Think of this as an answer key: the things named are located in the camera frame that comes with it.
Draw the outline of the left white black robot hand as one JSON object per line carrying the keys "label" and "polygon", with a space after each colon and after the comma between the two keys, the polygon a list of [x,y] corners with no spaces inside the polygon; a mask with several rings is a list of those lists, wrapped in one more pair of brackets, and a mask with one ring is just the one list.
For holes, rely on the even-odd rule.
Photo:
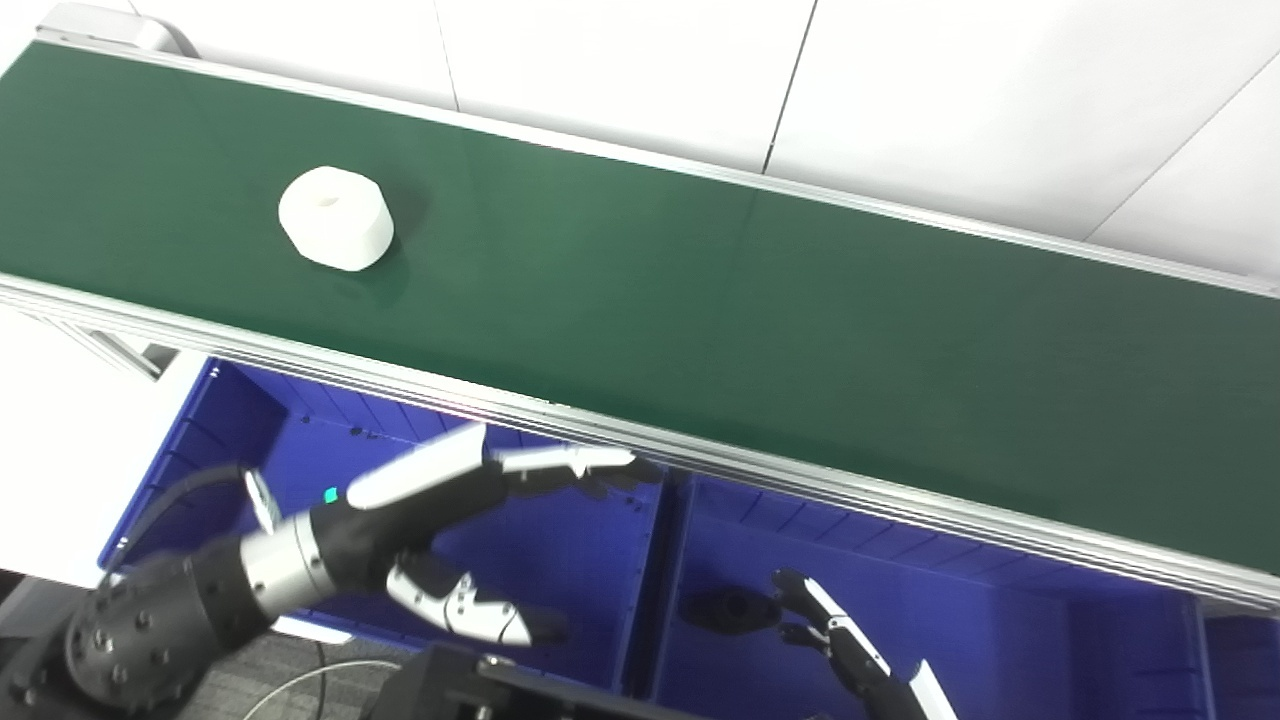
{"label": "left white black robot hand", "polygon": [[512,497],[575,488],[594,498],[609,489],[658,484],[663,470],[630,450],[545,445],[485,448],[486,425],[467,423],[366,471],[330,503],[308,510],[329,578],[324,597],[385,592],[424,621],[490,644],[562,642],[563,614],[518,603],[477,584],[433,552],[435,537],[498,509]]}

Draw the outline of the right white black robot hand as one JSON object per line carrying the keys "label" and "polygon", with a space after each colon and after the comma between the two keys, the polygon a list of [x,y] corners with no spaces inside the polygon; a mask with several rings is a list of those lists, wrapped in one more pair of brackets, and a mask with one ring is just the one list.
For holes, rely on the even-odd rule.
{"label": "right white black robot hand", "polygon": [[771,582],[778,605],[806,620],[780,624],[782,642],[822,653],[841,685],[861,702],[867,717],[957,717],[928,661],[922,660],[910,676],[897,674],[820,583],[792,568],[773,571]]}

